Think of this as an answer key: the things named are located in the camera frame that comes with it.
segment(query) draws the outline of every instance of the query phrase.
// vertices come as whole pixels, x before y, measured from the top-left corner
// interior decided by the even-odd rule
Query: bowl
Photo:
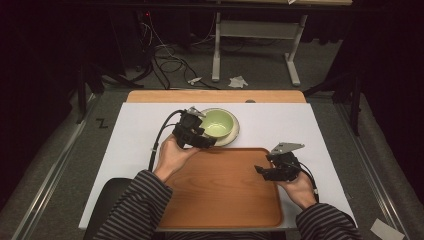
[[[205,129],[205,134],[221,138],[231,133],[234,126],[231,114],[224,109],[211,109],[205,113],[206,117],[202,119],[200,127]]]

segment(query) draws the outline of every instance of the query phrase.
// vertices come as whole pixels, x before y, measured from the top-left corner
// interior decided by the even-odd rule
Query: wooden tray
[[[283,221],[275,183],[254,165],[271,164],[263,148],[213,148],[189,159],[166,184],[173,196],[160,228],[276,227]]]

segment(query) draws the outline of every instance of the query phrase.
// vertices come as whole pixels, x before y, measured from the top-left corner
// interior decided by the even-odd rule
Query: white paper
[[[116,121],[109,145],[96,181],[84,209],[79,228],[85,229],[101,189],[114,177],[132,178],[147,169],[151,148],[165,119],[178,109],[190,107],[202,111],[223,108],[231,112],[240,124],[238,137],[225,147],[263,147],[271,150],[279,142],[305,144],[293,153],[313,173],[321,202],[331,204],[353,216],[334,169],[324,139],[307,103],[124,103]],[[175,115],[169,123],[180,119]],[[162,142],[173,128],[166,128]],[[278,228],[296,228],[295,218],[301,212],[279,188],[284,222]]]
[[[243,88],[243,85],[248,86],[249,84],[247,84],[247,82],[243,79],[242,76],[238,76],[238,77],[234,77],[234,78],[230,78],[230,87],[233,88]]]
[[[403,237],[405,237],[405,235],[385,224],[378,218],[372,225],[371,231],[383,240],[402,240]]]
[[[192,80],[188,80],[187,82],[190,83],[191,85],[194,85],[194,83],[200,81],[200,79],[202,79],[202,78],[201,77],[200,78],[193,78]]]

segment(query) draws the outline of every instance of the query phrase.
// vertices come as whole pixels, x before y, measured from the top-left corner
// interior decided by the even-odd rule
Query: crumpled paper
[[[194,85],[194,83],[195,82],[198,82],[198,81],[200,81],[200,79],[202,79],[201,77],[200,78],[194,78],[194,79],[192,79],[192,80],[189,80],[189,81],[187,81],[188,83],[190,83],[192,86]]]
[[[235,77],[235,78],[230,78],[230,81],[231,81],[231,83],[228,86],[233,87],[233,88],[243,88],[244,85],[246,85],[246,86],[249,85],[243,79],[242,76],[238,76],[238,77]]]
[[[376,219],[371,227],[371,231],[382,240],[402,240],[405,235],[390,227],[380,219]]]

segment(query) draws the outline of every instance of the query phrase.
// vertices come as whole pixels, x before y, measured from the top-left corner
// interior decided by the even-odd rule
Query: wooden board
[[[287,102],[306,103],[298,90],[134,90],[127,102],[199,102],[199,103],[243,103]]]
[[[173,190],[160,228],[276,227],[278,189],[254,165],[271,167],[263,148],[213,148],[189,159],[166,184]]]
[[[222,0],[222,3],[240,2],[240,3],[281,3],[288,4],[288,0]],[[350,6],[352,0],[296,0],[294,5],[332,5],[332,6]]]

